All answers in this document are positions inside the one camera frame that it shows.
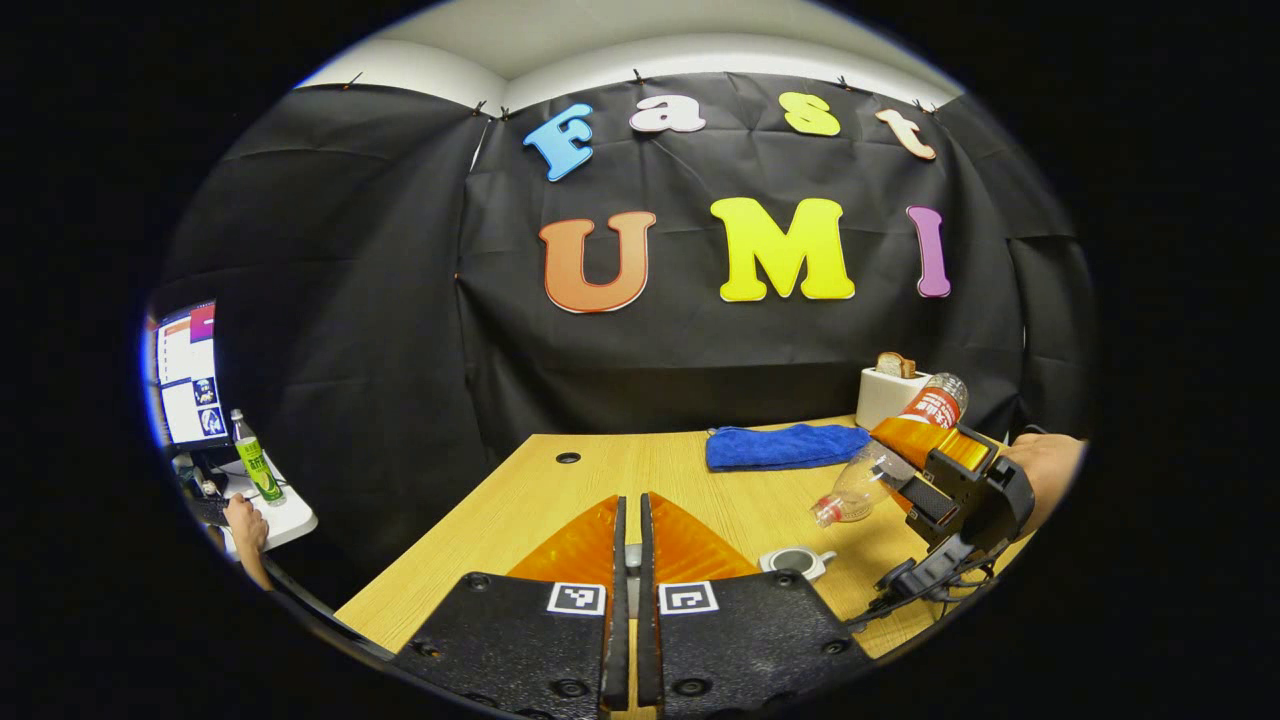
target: white desk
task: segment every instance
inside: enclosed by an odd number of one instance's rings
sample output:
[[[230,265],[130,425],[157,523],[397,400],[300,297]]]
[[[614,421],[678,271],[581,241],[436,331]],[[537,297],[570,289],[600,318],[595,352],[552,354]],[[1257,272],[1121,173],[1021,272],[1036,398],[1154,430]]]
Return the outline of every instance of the white desk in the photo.
[[[275,474],[275,479],[288,482],[288,479],[280,474],[279,468],[275,462],[271,462],[270,455],[266,451],[262,452],[266,457],[266,465]],[[316,519],[316,514],[311,510],[311,506],[302,500],[293,486],[280,486],[284,491],[284,497],[288,498],[283,505],[276,507],[269,506],[259,496],[257,486],[253,480],[248,479],[244,473],[244,464],[239,460],[234,462],[228,462],[220,466],[227,471],[227,489],[223,491],[223,497],[232,497],[233,495],[242,493],[248,498],[250,503],[256,509],[262,511],[262,519],[266,520],[268,536],[266,544],[262,550],[271,550],[273,547],[280,547],[282,544],[297,539],[311,530],[316,529],[320,520]],[[236,551],[236,541],[232,539],[230,528],[219,528],[223,532],[223,539],[227,544],[227,555],[236,562],[239,562],[239,552]]]

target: black fabric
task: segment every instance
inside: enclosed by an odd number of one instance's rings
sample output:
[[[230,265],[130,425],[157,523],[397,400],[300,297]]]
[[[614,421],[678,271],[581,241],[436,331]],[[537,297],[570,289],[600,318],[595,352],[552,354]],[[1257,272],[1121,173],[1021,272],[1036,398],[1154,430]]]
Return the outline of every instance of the black fabric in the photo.
[[[794,131],[778,104],[788,91],[826,100],[840,135]],[[664,94],[698,100],[707,127],[634,132],[636,101]],[[594,156],[550,183],[545,160],[521,142],[575,102],[594,109],[585,118]],[[874,118],[887,108],[920,127],[937,160],[908,152]],[[504,456],[530,433],[687,430],[849,414],[859,372],[888,350],[964,378],[965,421],[1004,436],[1024,383],[1024,309],[1006,204],[997,209],[970,156],[910,104],[782,76],[626,82],[494,123],[467,177],[460,259],[467,375],[486,409],[486,447]],[[756,199],[783,231],[801,200],[838,202],[856,295],[808,300],[797,288],[782,299],[771,286],[758,302],[721,300],[726,233],[709,208],[737,196]],[[920,252],[905,213],[910,205],[942,214],[952,287],[946,299],[916,291]],[[609,282],[618,252],[605,223],[632,210],[657,215],[644,292],[613,313],[571,314],[553,305],[539,231],[557,220],[594,222],[585,277]],[[1052,372],[1037,382],[1052,383]]]
[[[214,168],[152,297],[157,313],[218,300],[224,402],[361,584],[489,469],[453,292],[462,178],[486,123],[403,90],[289,92]]]
[[[1009,237],[1027,322],[1014,432],[1028,423],[1092,437],[1097,310],[1084,251],[1050,181],[973,96],[938,108],[982,178]]]

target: blue towel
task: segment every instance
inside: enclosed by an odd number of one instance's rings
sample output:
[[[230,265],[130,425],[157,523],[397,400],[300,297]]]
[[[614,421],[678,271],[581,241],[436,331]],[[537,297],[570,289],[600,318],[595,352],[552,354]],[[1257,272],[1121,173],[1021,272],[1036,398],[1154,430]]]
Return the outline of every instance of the blue towel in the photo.
[[[786,470],[847,462],[870,442],[861,428],[791,425],[781,430],[718,428],[707,438],[707,466],[723,470]]]

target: keyboard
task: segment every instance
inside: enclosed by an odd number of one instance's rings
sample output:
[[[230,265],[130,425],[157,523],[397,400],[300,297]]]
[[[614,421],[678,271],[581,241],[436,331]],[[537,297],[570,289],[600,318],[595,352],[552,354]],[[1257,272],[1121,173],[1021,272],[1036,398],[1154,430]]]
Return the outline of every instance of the keyboard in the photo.
[[[191,501],[191,510],[201,523],[227,528],[229,525],[227,516],[223,515],[223,510],[230,502],[225,497],[197,497]]]

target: white cup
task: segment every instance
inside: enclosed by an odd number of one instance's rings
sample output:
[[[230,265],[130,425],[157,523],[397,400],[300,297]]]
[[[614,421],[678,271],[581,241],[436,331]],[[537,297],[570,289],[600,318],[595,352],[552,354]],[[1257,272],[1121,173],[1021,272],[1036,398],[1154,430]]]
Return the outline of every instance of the white cup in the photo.
[[[818,555],[808,547],[796,546],[765,552],[760,556],[758,564],[760,565],[760,570],[765,573],[769,570],[795,570],[809,582],[813,582],[827,571],[827,562],[835,556],[835,550]]]
[[[860,428],[874,429],[884,418],[892,418],[924,388],[933,375],[916,373],[914,378],[895,378],[877,373],[876,368],[863,370],[858,386],[858,410],[854,421]]]

